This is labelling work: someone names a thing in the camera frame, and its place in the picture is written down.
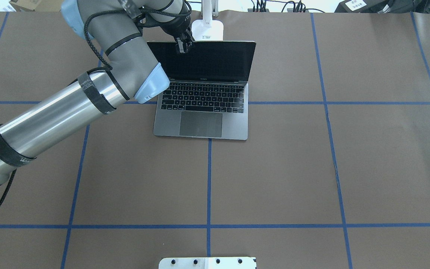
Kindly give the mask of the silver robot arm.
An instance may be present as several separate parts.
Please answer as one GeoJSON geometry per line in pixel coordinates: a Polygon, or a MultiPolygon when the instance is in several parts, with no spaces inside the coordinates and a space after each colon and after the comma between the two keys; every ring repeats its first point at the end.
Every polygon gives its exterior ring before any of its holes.
{"type": "Polygon", "coordinates": [[[193,44],[191,7],[184,0],[65,0],[61,13],[105,53],[103,67],[86,71],[60,92],[0,124],[0,186],[38,155],[134,98],[148,102],[169,88],[169,78],[140,29],[159,26],[175,40],[176,53],[193,44]]]}

